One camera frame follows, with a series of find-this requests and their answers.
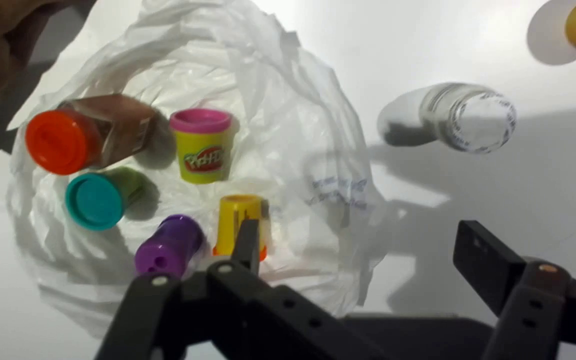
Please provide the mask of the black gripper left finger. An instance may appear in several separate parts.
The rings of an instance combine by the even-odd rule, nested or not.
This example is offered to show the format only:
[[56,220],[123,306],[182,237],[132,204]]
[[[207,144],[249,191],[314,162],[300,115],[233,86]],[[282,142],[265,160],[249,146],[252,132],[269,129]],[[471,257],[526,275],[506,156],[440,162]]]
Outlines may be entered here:
[[261,221],[244,220],[234,251],[195,272],[138,275],[94,360],[184,360],[213,341],[229,360],[393,360],[377,341],[258,275]]

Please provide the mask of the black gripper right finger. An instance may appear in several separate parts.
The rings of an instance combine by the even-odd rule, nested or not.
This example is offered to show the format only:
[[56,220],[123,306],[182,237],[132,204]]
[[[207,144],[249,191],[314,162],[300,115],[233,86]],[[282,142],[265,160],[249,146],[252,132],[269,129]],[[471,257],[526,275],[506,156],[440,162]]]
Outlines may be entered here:
[[483,360],[557,360],[576,346],[576,277],[559,264],[523,257],[476,220],[461,220],[455,265],[499,315]]

